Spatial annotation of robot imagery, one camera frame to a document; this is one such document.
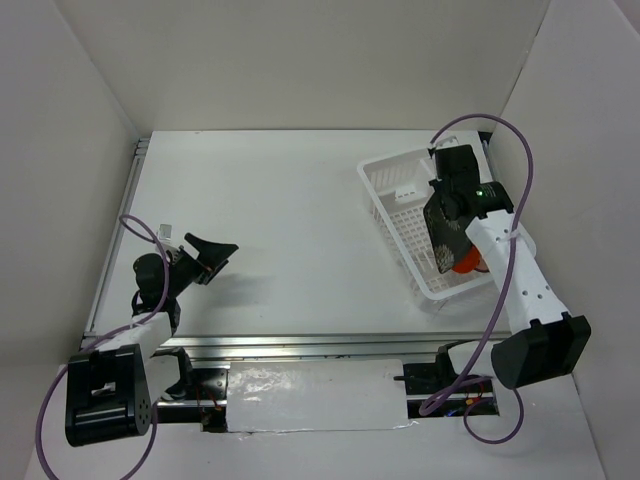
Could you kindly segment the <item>black square floral plate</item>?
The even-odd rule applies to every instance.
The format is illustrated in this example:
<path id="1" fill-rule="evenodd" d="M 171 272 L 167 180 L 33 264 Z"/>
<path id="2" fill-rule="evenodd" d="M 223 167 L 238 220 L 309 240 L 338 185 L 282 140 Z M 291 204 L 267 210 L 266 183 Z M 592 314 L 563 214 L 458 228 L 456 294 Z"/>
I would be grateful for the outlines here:
<path id="1" fill-rule="evenodd" d="M 446 217 L 438 193 L 433 193 L 427 201 L 423 209 L 423 216 L 436 268 L 441 274 L 453 271 L 454 264 L 461 260 L 473 245 L 466 234 L 470 218 L 462 216 L 459 219 L 451 220 Z"/>

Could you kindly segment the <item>orange round plate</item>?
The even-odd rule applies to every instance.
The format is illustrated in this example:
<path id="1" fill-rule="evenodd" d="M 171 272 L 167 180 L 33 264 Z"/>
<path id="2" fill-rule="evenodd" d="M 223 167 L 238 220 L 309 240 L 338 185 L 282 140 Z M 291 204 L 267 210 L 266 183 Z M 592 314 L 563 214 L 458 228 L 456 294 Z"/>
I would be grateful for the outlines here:
<path id="1" fill-rule="evenodd" d="M 467 274 L 475 271 L 481 262 L 482 256 L 479 250 L 472 245 L 467 254 L 459 261 L 457 261 L 452 270 L 458 274 Z"/>

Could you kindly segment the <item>white sunburst pattern plate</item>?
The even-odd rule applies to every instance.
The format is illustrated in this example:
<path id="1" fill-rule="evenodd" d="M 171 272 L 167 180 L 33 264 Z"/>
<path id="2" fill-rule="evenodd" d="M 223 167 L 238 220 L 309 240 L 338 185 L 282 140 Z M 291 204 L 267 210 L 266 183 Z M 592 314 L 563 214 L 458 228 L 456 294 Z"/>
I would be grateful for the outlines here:
<path id="1" fill-rule="evenodd" d="M 478 262 L 474 270 L 479 273 L 488 273 L 490 271 L 488 265 L 483 259 Z"/>

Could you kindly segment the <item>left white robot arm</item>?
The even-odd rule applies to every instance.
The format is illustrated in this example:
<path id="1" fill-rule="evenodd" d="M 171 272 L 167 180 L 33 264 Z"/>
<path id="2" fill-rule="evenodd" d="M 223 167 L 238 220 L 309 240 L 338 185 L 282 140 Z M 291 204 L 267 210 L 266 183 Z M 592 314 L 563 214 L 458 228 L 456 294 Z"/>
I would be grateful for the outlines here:
<path id="1" fill-rule="evenodd" d="M 178 297 L 193 284 L 208 285 L 238 247 L 191 233 L 184 239 L 189 250 L 165 245 L 134 261 L 132 326 L 68 361 L 65 435 L 71 446 L 142 436 L 157 401 L 194 392 L 188 354 L 165 344 L 180 323 Z"/>

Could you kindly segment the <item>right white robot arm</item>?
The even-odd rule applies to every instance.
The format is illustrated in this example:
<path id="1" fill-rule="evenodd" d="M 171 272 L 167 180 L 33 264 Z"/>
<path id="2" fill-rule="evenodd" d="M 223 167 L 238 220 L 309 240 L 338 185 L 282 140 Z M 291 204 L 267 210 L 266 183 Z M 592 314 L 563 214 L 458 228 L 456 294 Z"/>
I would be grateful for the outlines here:
<path id="1" fill-rule="evenodd" d="M 434 161 L 433 193 L 423 215 L 438 271 L 469 270 L 481 258 L 506 295 L 511 335 L 491 348 L 497 379 L 515 389 L 571 373 L 591 327 L 552 291 L 505 188 L 481 180 L 469 145 L 438 149 Z"/>

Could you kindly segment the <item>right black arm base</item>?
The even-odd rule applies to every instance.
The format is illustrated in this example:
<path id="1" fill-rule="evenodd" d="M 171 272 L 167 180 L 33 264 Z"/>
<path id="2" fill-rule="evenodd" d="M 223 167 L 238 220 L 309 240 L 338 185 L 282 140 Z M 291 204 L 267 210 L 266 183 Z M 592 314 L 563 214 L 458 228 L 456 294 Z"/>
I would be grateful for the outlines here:
<path id="1" fill-rule="evenodd" d="M 427 363 L 408 363 L 403 365 L 403 373 L 394 380 L 403 384 L 407 395 L 407 411 L 410 419 L 423 418 L 419 408 L 432 394 L 448 387 L 457 378 L 449 350 L 463 345 L 463 341 L 445 344 L 438 348 L 435 359 Z M 481 403 L 473 415 L 497 415 L 497 404 L 493 400 L 494 388 L 490 380 L 483 383 L 462 386 L 440 407 L 431 412 L 429 418 L 462 417 L 469 406 Z"/>

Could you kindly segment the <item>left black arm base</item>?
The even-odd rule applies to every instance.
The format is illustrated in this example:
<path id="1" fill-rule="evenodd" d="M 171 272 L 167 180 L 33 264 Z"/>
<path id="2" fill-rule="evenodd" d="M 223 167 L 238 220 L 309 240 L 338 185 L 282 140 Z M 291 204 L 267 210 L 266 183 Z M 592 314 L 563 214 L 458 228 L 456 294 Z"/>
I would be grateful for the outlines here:
<path id="1" fill-rule="evenodd" d="M 193 424 L 208 433 L 226 433 L 229 365 L 193 362 L 181 347 L 162 348 L 156 357 L 178 361 L 179 378 L 161 395 L 159 424 Z"/>

